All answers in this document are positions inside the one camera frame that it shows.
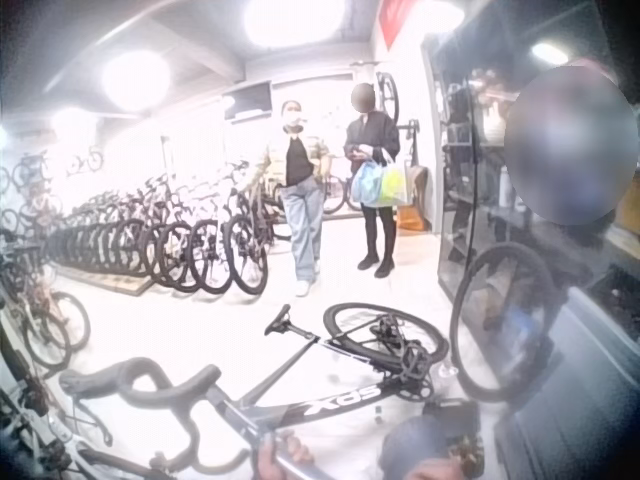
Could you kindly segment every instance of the black pants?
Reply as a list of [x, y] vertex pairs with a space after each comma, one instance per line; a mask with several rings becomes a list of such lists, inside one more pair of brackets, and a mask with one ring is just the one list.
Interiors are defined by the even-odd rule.
[[393, 207], [369, 208], [362, 205], [364, 214], [364, 226], [367, 232], [367, 254], [378, 256], [376, 240], [378, 238], [378, 225], [376, 215], [380, 215], [382, 228], [384, 229], [384, 258], [391, 260], [393, 248], [396, 244], [396, 222], [393, 219]]

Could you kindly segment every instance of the red banner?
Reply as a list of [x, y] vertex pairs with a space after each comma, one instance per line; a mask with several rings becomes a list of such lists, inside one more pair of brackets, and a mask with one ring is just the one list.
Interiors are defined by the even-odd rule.
[[387, 48], [391, 48], [417, 0], [382, 0], [380, 27]]

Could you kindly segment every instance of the black boot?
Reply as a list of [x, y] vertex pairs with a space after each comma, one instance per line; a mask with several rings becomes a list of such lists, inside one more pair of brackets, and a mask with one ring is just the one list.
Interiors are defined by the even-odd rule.
[[369, 268], [371, 268], [373, 265], [375, 265], [376, 263], [378, 263], [380, 261], [380, 258], [378, 258], [378, 254], [374, 253], [374, 254], [367, 254], [366, 257], [364, 257], [364, 260], [362, 260], [359, 264], [358, 264], [358, 270], [367, 270]]
[[385, 258], [373, 276], [376, 278], [386, 278], [394, 268], [396, 268], [396, 264], [393, 263], [393, 258]]

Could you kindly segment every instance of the woman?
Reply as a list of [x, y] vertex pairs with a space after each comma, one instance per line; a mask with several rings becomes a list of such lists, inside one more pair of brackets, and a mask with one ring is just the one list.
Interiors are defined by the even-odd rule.
[[[400, 151], [398, 127], [389, 115], [375, 110], [376, 94], [373, 85], [368, 83], [356, 85], [351, 93], [351, 104], [362, 114], [347, 128], [344, 150], [346, 157], [353, 162], [351, 172], [355, 174], [362, 163], [369, 158], [386, 165], [383, 151], [395, 160]], [[370, 208], [362, 205], [362, 213], [367, 234], [367, 255], [358, 264], [358, 269], [367, 270], [380, 261], [376, 249], [378, 236], [376, 215], [380, 215], [384, 228], [384, 257], [376, 270], [375, 277], [385, 278], [395, 267], [393, 248], [396, 243], [396, 223], [393, 218], [393, 207]]]
[[302, 124], [302, 106], [295, 100], [282, 105], [282, 127], [248, 175], [246, 189], [265, 175], [282, 185], [280, 194], [291, 227], [291, 250], [296, 266], [296, 296], [309, 293], [320, 273], [320, 240], [324, 190], [331, 158], [325, 143], [308, 135]]

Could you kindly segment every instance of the black jacket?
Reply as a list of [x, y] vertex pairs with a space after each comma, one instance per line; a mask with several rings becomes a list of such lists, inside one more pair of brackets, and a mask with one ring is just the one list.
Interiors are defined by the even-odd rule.
[[[373, 159], [376, 162], [383, 165], [386, 163], [382, 155], [383, 148], [395, 160], [398, 152], [400, 152], [400, 134], [398, 133], [398, 127], [396, 127], [389, 115], [384, 112], [373, 111], [368, 114], [367, 123], [363, 124], [362, 117], [351, 122], [347, 127], [347, 141], [344, 146], [345, 155], [348, 155], [363, 144], [373, 147]], [[360, 165], [362, 165], [362, 162], [352, 162], [351, 172], [357, 172]]]

